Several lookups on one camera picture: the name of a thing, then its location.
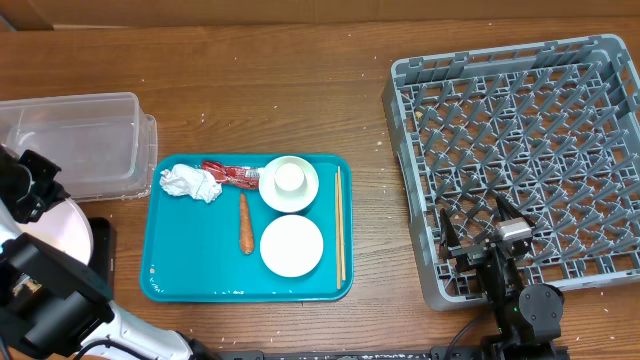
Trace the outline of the orange carrot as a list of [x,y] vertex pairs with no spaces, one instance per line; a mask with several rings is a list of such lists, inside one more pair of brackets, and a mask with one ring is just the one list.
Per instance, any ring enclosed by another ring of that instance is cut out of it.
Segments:
[[240,249],[244,255],[251,255],[254,251],[254,235],[251,224],[250,210],[246,195],[240,194]]

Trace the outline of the white napkin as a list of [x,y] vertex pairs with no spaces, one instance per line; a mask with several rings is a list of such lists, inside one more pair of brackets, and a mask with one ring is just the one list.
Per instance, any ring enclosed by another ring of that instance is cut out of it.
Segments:
[[206,203],[211,203],[222,194],[222,185],[211,173],[185,164],[162,170],[159,184],[171,196],[189,196]]

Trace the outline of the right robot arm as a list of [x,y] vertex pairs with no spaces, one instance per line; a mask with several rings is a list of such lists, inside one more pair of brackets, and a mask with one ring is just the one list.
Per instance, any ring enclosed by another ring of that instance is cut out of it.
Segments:
[[[500,221],[495,232],[468,247],[445,210],[440,211],[439,256],[453,259],[458,272],[475,271],[489,309],[470,321],[452,339],[446,359],[567,359],[568,350],[554,340],[561,336],[565,298],[550,284],[526,285],[516,262],[531,250],[535,223],[504,197],[496,197]],[[458,341],[478,322],[492,314],[498,333],[487,335],[476,347]]]

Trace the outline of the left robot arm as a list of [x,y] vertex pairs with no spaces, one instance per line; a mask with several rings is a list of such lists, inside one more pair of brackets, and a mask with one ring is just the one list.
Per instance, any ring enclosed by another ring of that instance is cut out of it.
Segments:
[[34,359],[214,359],[194,338],[117,306],[88,265],[21,230],[68,198],[60,167],[28,150],[1,151],[1,348]]

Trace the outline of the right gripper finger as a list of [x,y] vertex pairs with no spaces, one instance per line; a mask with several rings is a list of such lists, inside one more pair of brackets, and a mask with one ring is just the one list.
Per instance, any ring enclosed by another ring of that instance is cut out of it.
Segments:
[[501,221],[521,217],[521,213],[502,195],[496,196],[497,211]]
[[454,229],[447,211],[442,208],[440,216],[440,247],[442,250],[449,250],[460,245],[459,237]]

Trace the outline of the red snack wrapper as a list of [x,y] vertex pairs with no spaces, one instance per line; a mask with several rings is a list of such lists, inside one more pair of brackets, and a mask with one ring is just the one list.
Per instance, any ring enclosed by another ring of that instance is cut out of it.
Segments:
[[201,168],[209,172],[217,183],[248,190],[259,188],[262,168],[228,166],[214,161],[203,161]]

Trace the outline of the large pink plate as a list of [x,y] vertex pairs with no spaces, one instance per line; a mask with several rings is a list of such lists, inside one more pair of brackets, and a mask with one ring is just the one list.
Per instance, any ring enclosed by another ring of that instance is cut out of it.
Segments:
[[65,199],[36,222],[18,224],[26,233],[88,265],[93,254],[93,233],[81,208]]

